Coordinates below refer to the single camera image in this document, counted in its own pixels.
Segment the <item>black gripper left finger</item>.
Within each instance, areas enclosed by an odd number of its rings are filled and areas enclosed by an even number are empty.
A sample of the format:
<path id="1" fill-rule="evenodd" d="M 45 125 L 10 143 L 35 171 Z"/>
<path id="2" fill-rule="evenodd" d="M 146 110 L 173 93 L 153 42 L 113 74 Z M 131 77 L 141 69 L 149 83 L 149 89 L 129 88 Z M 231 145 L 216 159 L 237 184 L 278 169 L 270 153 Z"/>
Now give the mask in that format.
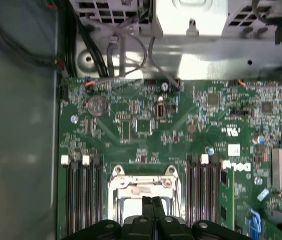
<path id="1" fill-rule="evenodd" d="M 154 198 L 142 198 L 142 215 L 132 217 L 120 225 L 114 220 L 102 220 L 76 233 L 65 240 L 151 240 L 154 226 Z"/>

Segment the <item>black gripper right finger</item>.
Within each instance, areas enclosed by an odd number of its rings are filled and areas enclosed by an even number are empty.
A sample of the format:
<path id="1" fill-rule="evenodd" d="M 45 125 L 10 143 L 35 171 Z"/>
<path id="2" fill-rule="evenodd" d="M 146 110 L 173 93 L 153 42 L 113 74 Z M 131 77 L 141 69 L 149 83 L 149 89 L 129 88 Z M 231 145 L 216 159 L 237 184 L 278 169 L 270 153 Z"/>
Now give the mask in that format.
<path id="1" fill-rule="evenodd" d="M 249 237 L 218 225 L 199 220 L 191 227 L 176 217 L 165 215 L 160 197 L 153 198 L 154 217 L 158 224 L 159 236 L 164 240 L 248 240 Z"/>

